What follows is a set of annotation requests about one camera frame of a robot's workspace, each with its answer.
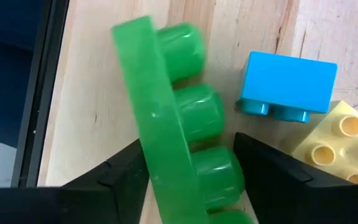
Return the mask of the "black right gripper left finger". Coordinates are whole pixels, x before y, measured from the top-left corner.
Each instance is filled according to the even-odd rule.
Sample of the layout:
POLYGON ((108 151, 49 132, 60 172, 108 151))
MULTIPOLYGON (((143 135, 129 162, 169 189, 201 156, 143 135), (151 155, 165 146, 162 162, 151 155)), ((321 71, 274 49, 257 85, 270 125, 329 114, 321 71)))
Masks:
POLYGON ((148 181, 136 140, 63 186, 62 224, 139 224, 148 181))

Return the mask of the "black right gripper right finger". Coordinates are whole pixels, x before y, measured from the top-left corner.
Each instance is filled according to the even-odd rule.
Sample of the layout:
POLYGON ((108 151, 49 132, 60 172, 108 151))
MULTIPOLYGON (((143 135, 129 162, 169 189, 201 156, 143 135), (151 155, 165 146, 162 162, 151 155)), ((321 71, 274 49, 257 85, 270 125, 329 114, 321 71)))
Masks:
POLYGON ((260 224, 308 223, 303 194, 313 178, 300 162, 244 133, 236 133, 234 153, 260 224))

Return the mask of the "long green toy block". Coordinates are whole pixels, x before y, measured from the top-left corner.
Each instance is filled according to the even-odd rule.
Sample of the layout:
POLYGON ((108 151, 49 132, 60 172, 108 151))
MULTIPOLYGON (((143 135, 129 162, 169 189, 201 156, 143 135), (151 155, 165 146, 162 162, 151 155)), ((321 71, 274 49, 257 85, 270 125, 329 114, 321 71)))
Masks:
POLYGON ((224 127, 223 104, 214 89, 172 87, 203 71, 200 31, 190 23, 156 29, 143 16, 114 26, 111 35, 162 224, 254 224, 232 207, 245 188, 234 152, 224 146, 189 148, 224 127))

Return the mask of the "small turquoise toy block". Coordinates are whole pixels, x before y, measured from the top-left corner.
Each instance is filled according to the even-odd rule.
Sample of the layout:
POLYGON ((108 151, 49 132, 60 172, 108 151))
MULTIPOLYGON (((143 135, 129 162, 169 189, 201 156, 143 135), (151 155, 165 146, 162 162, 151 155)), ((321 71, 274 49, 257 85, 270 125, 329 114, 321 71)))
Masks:
POLYGON ((236 105, 243 113, 308 123, 311 114, 328 112, 337 65, 252 51, 242 72, 236 105))

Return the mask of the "small yellow toy block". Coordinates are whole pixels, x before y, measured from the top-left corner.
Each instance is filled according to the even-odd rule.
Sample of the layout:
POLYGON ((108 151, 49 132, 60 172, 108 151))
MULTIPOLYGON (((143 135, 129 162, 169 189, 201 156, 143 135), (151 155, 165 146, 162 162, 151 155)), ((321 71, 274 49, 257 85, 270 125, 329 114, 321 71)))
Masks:
POLYGON ((358 111, 345 101, 332 101, 328 113, 314 114, 286 138, 281 150, 358 184, 358 111))

